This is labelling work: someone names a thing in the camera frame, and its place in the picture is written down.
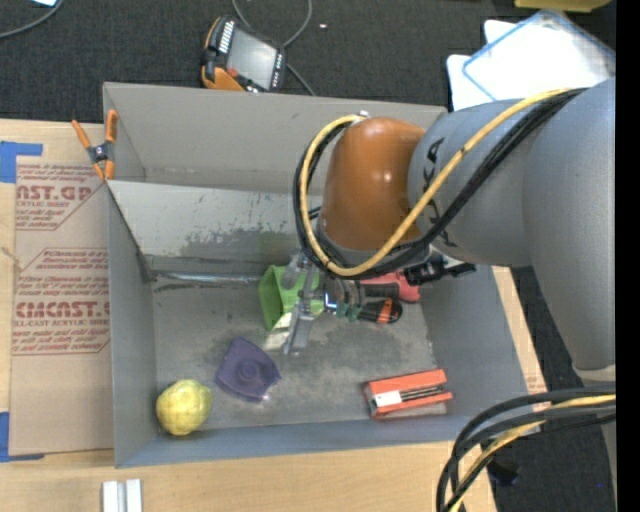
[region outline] gray bin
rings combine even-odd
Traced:
[[[290,191],[306,145],[345,114],[428,128],[443,108],[114,83],[104,108],[120,116],[105,187],[116,466],[453,440],[473,415],[527,392],[489,267],[424,286],[396,324],[321,316],[301,354],[269,345],[257,286],[296,247]],[[282,375],[259,404],[214,382],[239,336]],[[454,393],[445,414],[369,417],[365,382],[434,367]],[[214,402],[197,432],[175,438],[154,404],[181,378],[209,386]]]

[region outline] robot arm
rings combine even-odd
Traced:
[[[615,78],[452,112],[426,132],[352,116],[315,227],[296,173],[303,253],[337,279],[420,275],[435,261],[532,266],[577,374],[615,382]],[[615,422],[604,426],[616,481]]]

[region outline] yellow lemon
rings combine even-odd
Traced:
[[[194,379],[182,379],[160,394],[156,415],[167,432],[186,436],[205,422],[212,403],[213,393],[207,386]]]

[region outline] black device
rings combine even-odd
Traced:
[[[233,16],[218,18],[207,35],[200,77],[209,89],[277,92],[285,75],[284,46]]]

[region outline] orange device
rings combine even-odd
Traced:
[[[285,75],[281,44],[232,16],[218,18],[202,51],[200,79],[207,89],[277,92]]]
[[[373,380],[365,385],[364,394],[375,419],[444,414],[445,402],[453,398],[444,390],[446,383],[444,370],[437,368]]]

